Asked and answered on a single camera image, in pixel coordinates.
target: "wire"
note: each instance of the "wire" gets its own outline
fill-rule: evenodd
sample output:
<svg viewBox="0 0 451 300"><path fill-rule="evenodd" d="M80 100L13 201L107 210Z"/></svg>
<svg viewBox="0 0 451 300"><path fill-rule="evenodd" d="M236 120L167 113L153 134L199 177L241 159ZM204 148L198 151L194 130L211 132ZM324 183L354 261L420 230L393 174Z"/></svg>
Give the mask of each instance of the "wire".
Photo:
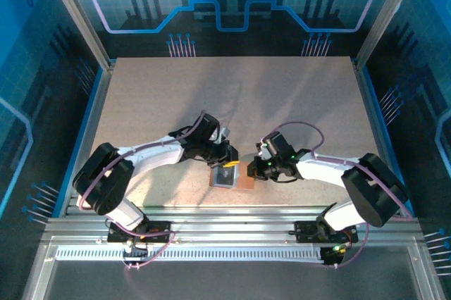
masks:
<svg viewBox="0 0 451 300"><path fill-rule="evenodd" d="M315 233L312 233L312 234L305 234L305 233L298 232L298 231L288 231L288 234L294 235L294 236L302 235L303 237L315 237L315 236L319 235L319 231L316 231Z"/></svg>
<svg viewBox="0 0 451 300"><path fill-rule="evenodd" d="M292 122L282 123L278 127L276 127L274 130L272 130L268 135L263 137L261 139L261 142L263 143L271 133L273 133L275 131L279 131L280 128L282 128L282 127L284 127L286 125L290 125L290 124L306 125L306 126L309 126L309 127L313 128L313 129L315 129L319 133L319 135L321 136L321 141L317 145L313 146L313 148L311 149L312 155L315 156L315 150L319 149L319 147L324 144L324 141L326 140L326 138L324 137L324 133L319 128L317 128L317 126L315 126L315 125L313 125L311 123L308 123L308 122L292 121Z"/></svg>
<svg viewBox="0 0 451 300"><path fill-rule="evenodd" d="M275 179L271 179L273 182L277 182L278 184L290 184L291 182L295 182L297 181L297 178L295 179L290 179L290 180L275 180Z"/></svg>
<svg viewBox="0 0 451 300"><path fill-rule="evenodd" d="M346 234L346 237L349 239L350 241L350 249L352 248L352 237L351 235L347 232L347 231L343 231Z"/></svg>
<svg viewBox="0 0 451 300"><path fill-rule="evenodd" d="M321 136L321 141L311 149L311 156L313 157L313 159L315 159L317 161L322 161L324 163L352 165L352 166L357 167L358 169L360 169L361 171L366 173L374 182L376 182L379 185L379 187L381 187L381 189L400 207L400 209L407 216L406 218L400 218L400 217L393 217L393 218L395 218L398 221L411 221L413 219L413 216L410 213L410 211L407 209L407 207L395 196L395 194L393 194L393 192L391 192L391 190L387 187L387 185L385 185L385 183L382 180L380 180L379 177L377 177L374 173L372 173L368 168L365 168L361 164L355 163L353 161L346 161L344 159L330 158L330 157L325 157L325 156L317 156L315 153L315 150L317 150L321 145L324 144L324 141L326 140L326 138L324 137L324 133L322 133L322 131L320 129L318 129L315 125L307 123L307 122L302 122L302 121L286 122L286 123L280 124L274 130L272 130L269 133L269 135L275 131L278 131L281 127L283 127L285 125L289 125L289 124L307 125L309 127L314 128L319 133L319 135ZM262 138L261 142L263 143L263 141L266 140L266 138L269 135ZM366 224L365 237L364 237L364 240L363 240L362 245L360 246L359 250L356 252L355 255L353 255L351 257L350 260L348 260L344 263L341 263L340 265L337 265L335 268L342 268L342 267L345 267L346 265L349 265L351 262L353 262L355 259L357 259L357 257L360 255L360 253L362 252L362 250L364 249L364 247L366 245L366 242L368 241L368 235L369 235L369 224L368 223L365 223L365 224Z"/></svg>
<svg viewBox="0 0 451 300"><path fill-rule="evenodd" d="M127 264L124 261L124 264L126 264L129 268L136 268L139 269L141 267L144 267L146 265L149 265L152 261L154 261L155 259L157 259L165 250L167 250L167 248L169 247L169 245L174 241L175 239L175 234L176 232L174 231L165 231L165 232L155 232L155 233L136 233L130 230L127 230L125 227L123 227L121 224L115 223L117 227L119 227L122 231L124 231L125 233L128 233L129 235L132 235L134 237L146 237L146 238L150 238L150 237L160 237L163 235L170 235L168 242L166 242L164 244L163 247L161 247L161 249L158 250L158 252L152 256L149 260L146 260L144 262L141 263L136 263L136 264Z"/></svg>
<svg viewBox="0 0 451 300"><path fill-rule="evenodd" d="M96 187L96 185L99 183L100 179L103 178L103 176L105 175L105 173L107 173L110 169L112 169L112 167L115 166L115 164L117 164L118 162L122 161L124 158L127 158L128 156L131 156L132 154L135 154L137 152L140 152L142 150L145 149L150 149L152 147L157 147L157 146L164 146L164 145L168 145L174 142L178 142L179 140L182 140L186 137L188 137L190 134L192 134L194 132L194 130L196 130L196 128L199 126L199 124L202 122L202 119L205 116L205 110L202 110L200 116L198 117L196 123L182 136L174 138L174 139L170 139L170 140L166 140L165 142L155 142L155 143L150 143L150 144L145 144L145 145L141 145L139 147L137 147L136 149L130 150L128 152L125 152L124 154L121 154L119 157L115 158L114 160L112 160L107 166L105 166L105 168L95 177L95 179L91 182L91 185L86 189L85 193L82 195L81 200L80 200L80 205L78 206L78 208L80 210L92 210L92 208L89 207L84 207L83 204L86 201L86 198L89 196L89 194L92 192L92 190Z"/></svg>
<svg viewBox="0 0 451 300"><path fill-rule="evenodd" d="M208 163L208 161L205 161L204 159L200 158L191 158L193 161L201 161L202 163Z"/></svg>
<svg viewBox="0 0 451 300"><path fill-rule="evenodd" d="M364 166L362 166L359 163L355 163L353 161L346 161L344 159L339 159L339 158L331 158L331 157L326 157L326 156L318 156L315 153L315 150L317 150L321 145L324 144L324 141L326 140L326 138L324 137L324 133L322 133L322 131L320 129L318 129L315 125L311 124L311 123L307 123L307 122L302 122L302 121L292 121L292 122L286 122L283 124L280 124L278 127L276 127L274 130L272 130L269 135L275 131L278 131L281 127L285 126L285 125L289 125L289 124L302 124L302 125L307 125L310 126L312 128L314 128L319 135L321 136L321 141L315 145L312 149L311 149L311 155L313 156L313 158L317 161L322 161L324 163L333 163L333 164L343 164L343 165L352 165L352 166L356 166L358 169L360 169L361 171L363 171L364 173L366 173L371 179L373 179L380 187L381 189L383 189L383 191L388 194L388 196L401 208L401 210L406 214L407 218L397 218L398 220L400 219L406 219L406 220L412 220L413 217L410 213L410 211L407 209L407 207L395 196L395 194L393 194L393 192L391 192L391 190L387 187L387 185L385 185L385 183L380 180L374 173L372 173L368 168L365 168Z"/></svg>
<svg viewBox="0 0 451 300"><path fill-rule="evenodd" d="M219 139L220 133L221 133L221 126L218 124L218 127L216 128L216 138L215 138L215 140L213 140L213 142L215 142L216 140Z"/></svg>
<svg viewBox="0 0 451 300"><path fill-rule="evenodd" d="M336 268L343 268L346 265L349 265L351 262L353 262L355 259L357 259L357 257L363 251L363 249L364 249L364 247L366 245L366 242L368 241L368 235L369 235L369 225L368 225L368 223L365 223L365 224L366 224L365 237L364 237L364 240L362 242L362 245L359 247L359 250L357 252L355 252L355 255L353 255L350 260L345 261L344 263L341 263L340 265L337 265Z"/></svg>

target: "glass panel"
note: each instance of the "glass panel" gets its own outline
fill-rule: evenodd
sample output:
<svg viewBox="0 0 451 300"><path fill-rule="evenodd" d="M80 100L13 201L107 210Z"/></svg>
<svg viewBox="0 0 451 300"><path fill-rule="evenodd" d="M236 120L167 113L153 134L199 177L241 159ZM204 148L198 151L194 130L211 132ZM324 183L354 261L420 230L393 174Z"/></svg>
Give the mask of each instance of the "glass panel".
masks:
<svg viewBox="0 0 451 300"><path fill-rule="evenodd" d="M385 0L80 0L110 57L356 56Z"/></svg>
<svg viewBox="0 0 451 300"><path fill-rule="evenodd" d="M19 299L98 67L60 0L1 0L0 35L0 289Z"/></svg>
<svg viewBox="0 0 451 300"><path fill-rule="evenodd" d="M450 4L404 0L367 63L425 233L451 230Z"/></svg>

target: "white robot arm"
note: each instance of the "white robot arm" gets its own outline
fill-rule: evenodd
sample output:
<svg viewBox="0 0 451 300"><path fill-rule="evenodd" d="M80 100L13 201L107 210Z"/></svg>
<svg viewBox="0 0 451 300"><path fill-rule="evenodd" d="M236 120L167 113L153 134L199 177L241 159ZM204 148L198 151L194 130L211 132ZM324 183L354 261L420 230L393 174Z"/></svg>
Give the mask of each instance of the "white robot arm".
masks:
<svg viewBox="0 0 451 300"><path fill-rule="evenodd" d="M279 181L281 174L293 180L320 180L347 190L349 197L330 205L317 219L324 240L353 225L368 223L382 227L399 206L384 190L354 163L375 175L402 202L407 189L375 154L362 158L338 158L313 155L310 150L296 152L279 132L273 132L257 144L259 155L247 167L247 175L258 180Z"/></svg>
<svg viewBox="0 0 451 300"><path fill-rule="evenodd" d="M109 143L98 146L73 180L74 188L82 196L79 207L89 206L126 230L147 233L147 217L125 198L134 176L188 159L198 158L211 168L238 163L238 152L227 140L228 130L221 129L217 119L203 113L194 125L139 146L115 148ZM95 183L105 167L117 159L120 160Z"/></svg>

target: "work surface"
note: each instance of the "work surface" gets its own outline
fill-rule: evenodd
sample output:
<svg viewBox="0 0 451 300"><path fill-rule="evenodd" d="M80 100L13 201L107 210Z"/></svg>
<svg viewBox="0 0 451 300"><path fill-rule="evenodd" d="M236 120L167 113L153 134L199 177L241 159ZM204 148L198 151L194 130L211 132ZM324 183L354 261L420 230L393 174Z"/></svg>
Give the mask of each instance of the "work surface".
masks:
<svg viewBox="0 0 451 300"><path fill-rule="evenodd" d="M326 136L319 153L360 157L376 143L349 57L120 58L94 140L134 146L192 125L201 110L230 129L242 161L275 126L303 120ZM296 150L320 140L300 125L282 133ZM344 189L318 181L256 182L253 190L209 187L205 163L167 165L134 178L127 192L138 206L328 205Z"/></svg>

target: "purple cable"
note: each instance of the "purple cable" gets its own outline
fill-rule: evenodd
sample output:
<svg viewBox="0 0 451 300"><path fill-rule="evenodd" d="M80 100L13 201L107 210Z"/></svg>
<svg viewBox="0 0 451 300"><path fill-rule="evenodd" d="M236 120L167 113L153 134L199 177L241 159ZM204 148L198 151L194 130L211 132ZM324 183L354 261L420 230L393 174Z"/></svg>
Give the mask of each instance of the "purple cable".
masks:
<svg viewBox="0 0 451 300"><path fill-rule="evenodd" d="M324 133L322 133L322 131L321 131L320 129L318 129L315 125L310 124L310 123L307 123L307 122L301 122L301 121L286 122L286 123L280 124L280 125L279 125L278 127L276 127L274 130L272 130L272 131L269 133L269 135L270 135L271 133L275 132L275 131L279 131L280 128L284 127L285 125L289 125L289 124L302 124L302 125L307 125L307 126L313 128L313 129L315 129L315 130L319 133L319 135L321 136L321 141L320 141L317 145L315 145L315 146L313 146L313 147L311 148L311 153L313 154L314 158L316 159L315 151L316 151L321 145L324 144L324 140L325 140L326 138L324 137ZM263 142L264 140L266 140L267 137L268 137L268 136L265 136L261 141Z"/></svg>
<svg viewBox="0 0 451 300"><path fill-rule="evenodd" d="M329 157L325 157L325 156L317 156L315 153L315 150L317 150L321 145L324 144L325 141L325 137L324 137L324 133L322 133L322 131L320 129L318 129L315 125L307 123L307 122L302 122L302 121L292 121L292 122L286 122L283 124L280 124L278 127L276 127L274 130L272 130L270 132L273 133L275 131L278 131L281 127L285 126L285 125L289 125L289 124L302 124L302 125L307 125L310 126L312 128L314 128L319 135L321 136L321 141L314 146L311 149L311 156L317 160L317 161L322 161L324 163L333 163L333 164L344 164L344 165L353 165L355 167L357 167L358 169L360 169L361 171L363 171L364 173L366 173L369 177L371 177L380 187L381 189L383 189L383 191L388 194L388 196L400 207L400 209L402 209L404 211L404 213L407 215L407 218L401 218L401 217L393 217L394 219L398 220L398 221L411 221L413 219L410 211L407 209L407 207L395 196L395 194L393 194L393 192L390 191L390 189L387 187L387 185L385 185L383 183L382 180L380 180L374 173L372 173L368 168L365 168L364 166L360 165L359 163L355 163L353 161L346 161L343 159L339 159L339 158L329 158ZM261 142L263 142L268 136L265 136L264 138L261 139ZM366 224L366 232L365 232L365 237L364 240L362 242L362 245L360 246L359 250L356 252L355 255L353 255L351 257L350 260L341 263L340 265L337 266L337 268L341 268L341 267L345 267L346 265L349 265L351 262L353 262L355 259L357 259L357 257L360 255L360 253L363 251L366 242L368 241L368 235L369 235L369 224Z"/></svg>
<svg viewBox="0 0 451 300"><path fill-rule="evenodd" d="M362 242L362 245L359 247L359 250L357 252L355 252L355 255L353 255L350 260L345 261L344 263L341 263L340 265L337 265L337 268L342 268L342 267L345 267L346 265L349 265L351 262L353 262L355 259L357 259L357 257L360 255L360 253L364 250L366 242L368 241L368 234L369 234L369 225L368 225L368 223L365 223L365 225L366 225L365 237Z"/></svg>
<svg viewBox="0 0 451 300"><path fill-rule="evenodd" d="M175 238L175 232L174 231L155 232L155 233L135 233L135 232L127 230L121 224L118 224L118 223L115 223L115 224L122 231L128 233L129 235L133 235L135 237L150 238L150 237L160 237L162 235L171 235L169 240L168 240L168 242L166 242L165 245L163 247L161 247L161 249L154 256L152 256L149 260L146 260L144 263L136 263L136 265L129 265L128 267L131 267L131 268L141 268L141 267L144 267L146 265L149 265L152 261L157 259L169 247L169 245L173 242L173 240Z"/></svg>
<svg viewBox="0 0 451 300"><path fill-rule="evenodd" d="M194 130L196 130L196 128L199 126L199 124L201 123L202 118L204 116L205 116L205 110L202 110L202 112L201 112L200 116L198 117L196 123L184 135L182 135L180 137L177 137L177 138L174 138L174 139L171 139L171 140L167 140L165 142L145 144L145 145L137 147L134 150L130 150L129 152L125 152L124 154L120 155L118 158L114 159L107 166L105 166L105 168L92 181L91 185L86 189L85 193L82 195L82 198L80 200L80 205L78 206L78 208L80 210L91 210L92 209L92 208L88 208L88 207L83 207L83 204L85 203L86 198L89 196L89 194L95 188L95 186L99 183L100 179L102 179L102 177L105 175L105 173L107 173L119 161L123 160L124 158L127 158L128 156L131 156L132 154L135 154L136 152L139 152L139 151L142 151L142 150L145 150L145 149L150 149L152 147L168 145L170 143L178 142L179 140L182 140L182 139L188 137L190 134L192 134L194 132Z"/></svg>
<svg viewBox="0 0 451 300"><path fill-rule="evenodd" d="M337 158L329 158L324 156L317 156L317 161L322 161L324 163L332 163L332 164L344 164L344 165L353 165L360 169L361 171L365 172L369 177L371 177L383 190L388 196L405 212L407 218L398 218L398 219L405 219L406 221L412 220L412 215L410 214L407 207L395 196L393 192L390 191L390 189L385 185L379 177L377 177L374 173L372 173L368 168L360 165L359 163L355 163L353 161L344 161L342 159Z"/></svg>

